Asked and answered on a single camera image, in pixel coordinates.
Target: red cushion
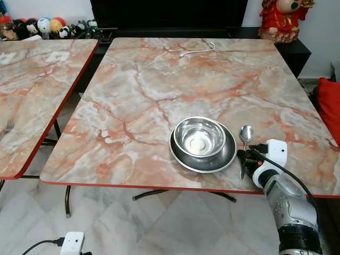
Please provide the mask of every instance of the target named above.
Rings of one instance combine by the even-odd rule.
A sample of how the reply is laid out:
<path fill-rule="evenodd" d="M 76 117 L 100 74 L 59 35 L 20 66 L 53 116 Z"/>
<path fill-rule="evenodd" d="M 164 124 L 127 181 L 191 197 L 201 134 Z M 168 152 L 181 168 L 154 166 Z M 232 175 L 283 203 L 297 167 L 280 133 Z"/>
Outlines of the red cushion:
<path fill-rule="evenodd" d="M 319 79 L 319 114 L 340 147 L 340 82 Z"/>

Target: white cable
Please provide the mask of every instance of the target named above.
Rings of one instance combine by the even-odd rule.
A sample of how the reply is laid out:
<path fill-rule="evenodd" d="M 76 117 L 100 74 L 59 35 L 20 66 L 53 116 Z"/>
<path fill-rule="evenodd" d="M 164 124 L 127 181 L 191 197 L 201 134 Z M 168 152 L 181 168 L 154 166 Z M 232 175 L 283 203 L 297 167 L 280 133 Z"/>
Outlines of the white cable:
<path fill-rule="evenodd" d="M 182 53 L 181 55 L 180 55 L 180 57 L 184 57 L 184 55 L 186 55 L 186 54 L 189 54 L 189 53 L 195 53 L 195 52 L 209 52 L 209 51 L 211 51 L 211 50 L 215 50 L 216 49 L 216 45 L 213 43 L 213 42 L 209 42 L 211 45 L 212 45 L 212 48 L 211 49 L 205 49 L 205 50 L 192 50 L 192 51 L 190 51 L 190 52 L 185 52 L 185 53 Z"/>

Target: white sticker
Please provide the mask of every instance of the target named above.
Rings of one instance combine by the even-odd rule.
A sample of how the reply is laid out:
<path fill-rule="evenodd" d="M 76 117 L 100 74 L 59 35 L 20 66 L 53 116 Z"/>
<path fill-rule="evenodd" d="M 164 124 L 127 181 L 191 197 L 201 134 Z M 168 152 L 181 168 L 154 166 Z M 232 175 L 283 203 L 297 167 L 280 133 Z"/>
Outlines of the white sticker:
<path fill-rule="evenodd" d="M 12 53 L 4 53 L 2 52 L 2 54 L 0 55 L 0 64 L 8 64 L 12 58 L 16 55 L 16 52 L 12 52 Z"/>
<path fill-rule="evenodd" d="M 46 59 L 46 62 L 65 61 L 69 55 L 69 52 L 52 52 L 48 59 Z"/>

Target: metal table leg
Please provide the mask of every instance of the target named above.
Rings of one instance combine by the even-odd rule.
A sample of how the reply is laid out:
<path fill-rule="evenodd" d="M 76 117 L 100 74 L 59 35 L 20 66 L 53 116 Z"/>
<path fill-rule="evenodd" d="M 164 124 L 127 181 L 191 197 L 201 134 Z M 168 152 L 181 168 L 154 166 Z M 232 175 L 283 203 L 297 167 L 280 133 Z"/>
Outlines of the metal table leg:
<path fill-rule="evenodd" d="M 137 199 L 147 197 L 147 196 L 150 196 L 150 195 L 160 194 L 160 193 L 163 193 L 163 192 L 166 192 L 166 191 L 168 191 L 168 190 L 151 190 L 151 191 L 148 191 L 148 192 L 141 193 L 139 195 L 135 195 L 134 197 L 132 197 L 132 200 L 137 200 Z"/>
<path fill-rule="evenodd" d="M 66 187 L 66 193 L 65 193 L 65 211 L 66 211 L 66 218 L 71 217 L 71 212 L 70 212 L 70 191 L 71 191 L 71 186 Z"/>
<path fill-rule="evenodd" d="M 4 186 L 4 184 L 5 184 L 5 180 L 0 180 L 0 191 L 1 191 L 2 187 Z"/>
<path fill-rule="evenodd" d="M 56 132 L 56 134 L 57 134 L 57 137 L 58 137 L 58 139 L 59 139 L 59 137 L 60 137 L 62 134 L 61 134 L 61 132 L 60 132 L 60 128 L 59 128 L 57 119 L 55 119 L 55 122 L 53 123 L 53 126 L 54 126 L 55 132 Z"/>
<path fill-rule="evenodd" d="M 151 190 L 151 191 L 148 191 L 148 192 L 141 193 L 139 195 L 135 195 L 134 197 L 132 197 L 132 200 L 137 200 L 137 199 L 147 197 L 147 196 L 150 196 L 150 195 L 160 194 L 160 193 L 163 193 L 163 192 L 166 192 L 166 191 L 168 191 L 168 190 Z M 209 192 L 209 193 L 224 197 L 224 198 L 230 200 L 231 202 L 236 203 L 236 198 L 234 198 L 234 197 L 232 197 L 232 196 L 230 196 L 226 193 L 223 193 L 223 192 Z"/>
<path fill-rule="evenodd" d="M 224 198 L 230 200 L 231 202 L 236 203 L 236 198 L 231 197 L 230 195 L 228 195 L 226 193 L 223 193 L 223 192 L 210 192 L 210 193 L 224 197 Z"/>
<path fill-rule="evenodd" d="M 52 140 L 52 139 L 48 139 L 48 138 L 45 138 L 43 141 L 42 141 L 42 144 L 43 146 L 55 146 L 57 144 L 57 141 L 56 140 Z"/>
<path fill-rule="evenodd" d="M 39 175 L 21 175 L 23 179 L 39 179 Z"/>

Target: white wall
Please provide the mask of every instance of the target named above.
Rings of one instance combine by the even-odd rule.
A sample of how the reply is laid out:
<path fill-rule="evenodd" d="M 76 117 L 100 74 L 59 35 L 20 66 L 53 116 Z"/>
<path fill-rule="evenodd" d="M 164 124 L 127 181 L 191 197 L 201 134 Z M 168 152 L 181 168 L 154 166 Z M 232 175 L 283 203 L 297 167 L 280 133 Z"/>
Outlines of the white wall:
<path fill-rule="evenodd" d="M 260 26 L 261 3 L 262 0 L 248 1 L 244 27 Z M 299 77 L 330 77 L 331 61 L 340 59 L 340 0 L 316 0 L 306 20 L 300 21 L 300 29 L 299 39 L 312 55 Z"/>
<path fill-rule="evenodd" d="M 340 0 L 316 2 L 306 20 L 300 22 L 299 39 L 312 52 L 301 78 L 330 77 L 331 61 L 340 58 Z M 4 0 L 4 3 L 13 19 L 60 16 L 67 24 L 93 19 L 89 0 Z M 262 0 L 248 0 L 244 27 L 261 25 L 261 3 Z"/>
<path fill-rule="evenodd" d="M 62 17 L 67 24 L 93 19 L 90 0 L 3 0 L 12 19 Z"/>

